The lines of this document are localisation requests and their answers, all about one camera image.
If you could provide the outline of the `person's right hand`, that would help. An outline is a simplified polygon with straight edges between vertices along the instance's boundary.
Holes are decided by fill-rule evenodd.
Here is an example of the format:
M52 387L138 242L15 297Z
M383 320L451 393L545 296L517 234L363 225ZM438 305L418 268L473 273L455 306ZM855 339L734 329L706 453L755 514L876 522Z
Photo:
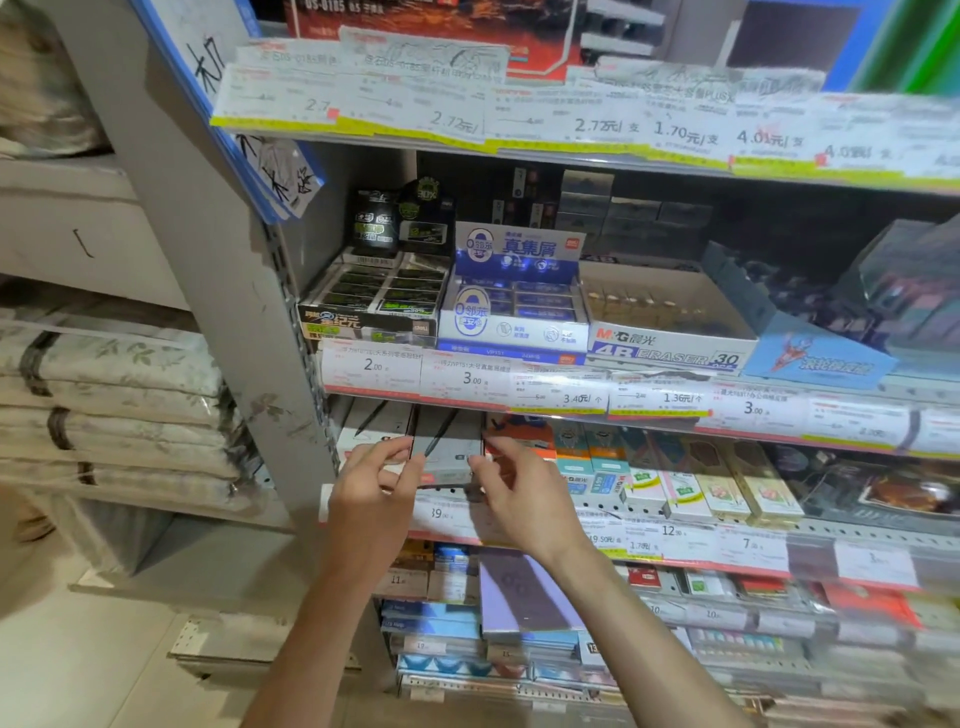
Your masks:
M494 456L510 457L507 499L487 499L510 541L553 577L602 557L582 528L566 480L555 464L518 441L485 434Z

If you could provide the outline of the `row of small shelf price labels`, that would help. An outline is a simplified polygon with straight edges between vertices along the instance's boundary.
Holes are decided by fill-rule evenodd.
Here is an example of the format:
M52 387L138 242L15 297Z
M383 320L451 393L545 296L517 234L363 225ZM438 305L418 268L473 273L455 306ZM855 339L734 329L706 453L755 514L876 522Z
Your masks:
M613 560L960 598L960 537L816 518L770 529L615 516L585 507L577 513L584 532Z

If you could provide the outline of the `white pen box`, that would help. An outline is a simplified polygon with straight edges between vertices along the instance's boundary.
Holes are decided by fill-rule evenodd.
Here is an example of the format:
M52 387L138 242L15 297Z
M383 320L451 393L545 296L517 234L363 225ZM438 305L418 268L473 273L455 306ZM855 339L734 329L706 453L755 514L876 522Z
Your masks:
M337 437L338 472L357 447L409 435L413 420L412 403L354 397Z

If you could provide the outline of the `orange blue packet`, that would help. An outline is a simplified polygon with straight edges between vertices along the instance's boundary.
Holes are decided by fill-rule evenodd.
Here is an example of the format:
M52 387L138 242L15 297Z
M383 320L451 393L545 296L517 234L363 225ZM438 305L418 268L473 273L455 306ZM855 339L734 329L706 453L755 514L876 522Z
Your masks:
M486 412L484 426L485 432L512 438L533 450L544 460L557 459L554 430L547 418Z

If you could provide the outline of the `blue white eraser display box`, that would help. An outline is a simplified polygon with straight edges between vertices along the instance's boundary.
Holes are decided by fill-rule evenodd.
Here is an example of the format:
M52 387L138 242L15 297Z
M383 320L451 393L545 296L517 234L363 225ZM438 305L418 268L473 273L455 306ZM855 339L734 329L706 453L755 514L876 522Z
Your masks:
M582 232L458 221L437 348L581 365L591 322L578 285Z

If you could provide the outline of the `stack of blue notebooks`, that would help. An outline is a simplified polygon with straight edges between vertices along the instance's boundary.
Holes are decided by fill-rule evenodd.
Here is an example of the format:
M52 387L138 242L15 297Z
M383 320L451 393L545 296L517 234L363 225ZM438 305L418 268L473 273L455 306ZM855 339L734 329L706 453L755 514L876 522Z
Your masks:
M487 644L478 606L382 600L380 629L399 673L485 675Z

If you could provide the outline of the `red black product box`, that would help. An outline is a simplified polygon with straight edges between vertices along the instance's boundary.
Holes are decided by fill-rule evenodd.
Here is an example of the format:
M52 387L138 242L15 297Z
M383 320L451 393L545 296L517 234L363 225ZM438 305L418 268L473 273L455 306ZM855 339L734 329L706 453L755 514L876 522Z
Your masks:
M295 38L335 41L342 26L510 49L507 76L559 81L581 64L583 0L283 0Z

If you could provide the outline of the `blue-edged white paper sign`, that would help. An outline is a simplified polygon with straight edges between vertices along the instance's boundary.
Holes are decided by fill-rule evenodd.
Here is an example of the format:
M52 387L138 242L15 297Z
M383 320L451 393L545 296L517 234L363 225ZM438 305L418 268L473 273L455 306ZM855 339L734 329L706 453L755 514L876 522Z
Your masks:
M312 154L296 141L212 126L229 64L262 36L251 1L128 2L260 217L268 224L302 219L324 184Z

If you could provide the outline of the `black round-label eraser pack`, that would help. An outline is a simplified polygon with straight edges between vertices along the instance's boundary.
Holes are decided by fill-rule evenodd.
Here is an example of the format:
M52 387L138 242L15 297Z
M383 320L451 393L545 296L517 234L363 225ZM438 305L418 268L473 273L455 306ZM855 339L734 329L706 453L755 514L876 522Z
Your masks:
M348 243L378 255L399 249L400 190L357 189L353 192L348 221Z

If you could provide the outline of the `stack of folded floral bedding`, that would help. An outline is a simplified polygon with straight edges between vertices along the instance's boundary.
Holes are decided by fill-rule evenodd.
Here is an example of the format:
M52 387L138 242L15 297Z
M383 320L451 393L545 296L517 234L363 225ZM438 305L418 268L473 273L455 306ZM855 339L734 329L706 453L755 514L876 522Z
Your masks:
M262 513L253 438L193 315L0 274L0 478Z

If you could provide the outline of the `black green-label eraser pack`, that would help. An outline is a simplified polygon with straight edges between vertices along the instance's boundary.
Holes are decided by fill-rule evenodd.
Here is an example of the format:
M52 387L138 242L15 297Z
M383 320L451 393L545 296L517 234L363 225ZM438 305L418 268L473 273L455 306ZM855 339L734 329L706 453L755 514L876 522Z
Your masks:
M405 252L452 257L456 200L434 176L406 183L398 193L398 241Z

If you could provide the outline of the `grey pen box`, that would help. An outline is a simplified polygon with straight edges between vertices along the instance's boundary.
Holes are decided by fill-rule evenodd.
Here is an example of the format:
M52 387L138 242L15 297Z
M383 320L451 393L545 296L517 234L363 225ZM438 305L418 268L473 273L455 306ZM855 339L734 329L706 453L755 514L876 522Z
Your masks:
M420 488L470 486L474 473L469 458L484 454L482 426L477 410L420 405L413 442L413 455L425 455Z

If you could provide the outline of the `red packet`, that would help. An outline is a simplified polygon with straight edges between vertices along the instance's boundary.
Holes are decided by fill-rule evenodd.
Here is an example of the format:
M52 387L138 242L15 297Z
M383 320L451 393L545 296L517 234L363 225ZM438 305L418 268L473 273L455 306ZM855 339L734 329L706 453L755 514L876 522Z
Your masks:
M907 596L898 590L826 582L819 584L829 607L841 615L877 618L921 628Z

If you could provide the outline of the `black eraser display box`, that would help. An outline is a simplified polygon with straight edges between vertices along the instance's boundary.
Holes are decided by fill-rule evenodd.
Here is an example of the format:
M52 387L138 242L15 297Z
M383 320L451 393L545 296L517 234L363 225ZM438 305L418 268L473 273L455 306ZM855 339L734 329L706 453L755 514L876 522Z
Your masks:
M312 351L326 338L435 349L451 268L449 257L411 251L334 262L297 305L303 337Z

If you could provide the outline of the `grey metal shelf unit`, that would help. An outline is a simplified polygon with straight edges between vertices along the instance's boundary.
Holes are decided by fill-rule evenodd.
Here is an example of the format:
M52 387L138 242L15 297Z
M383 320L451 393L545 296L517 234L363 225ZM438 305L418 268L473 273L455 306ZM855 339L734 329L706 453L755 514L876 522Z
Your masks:
M79 78L124 165L159 247L198 321L226 385L250 428L294 529L305 545L316 531L327 493L321 479L339 465L334 418L350 394L327 394L302 333L298 304L347 240L347 213L358 188L398 188L415 173L437 177L468 221L486 223L494 202L530 184L522 164L540 172L566 169L613 174L619 194L693 201L703 185L718 188L707 230L724 234L727 248L751 244L785 255L810 272L831 274L855 244L887 219L926 210L960 213L960 195L841 181L741 176L630 155L506 149L472 151L447 143L393 135L339 132L289 135L270 130L234 134L292 140L312 155L324 180L301 219L268 224L204 122L150 40L129 0L43 0L66 43ZM943 341L945 373L920 369L889 374L873 391L811 385L686 368L642 365L586 354L581 365L618 371L680 371L711 378L747 378L775 385L857 394L905 393L937 399L960 393L960 341Z

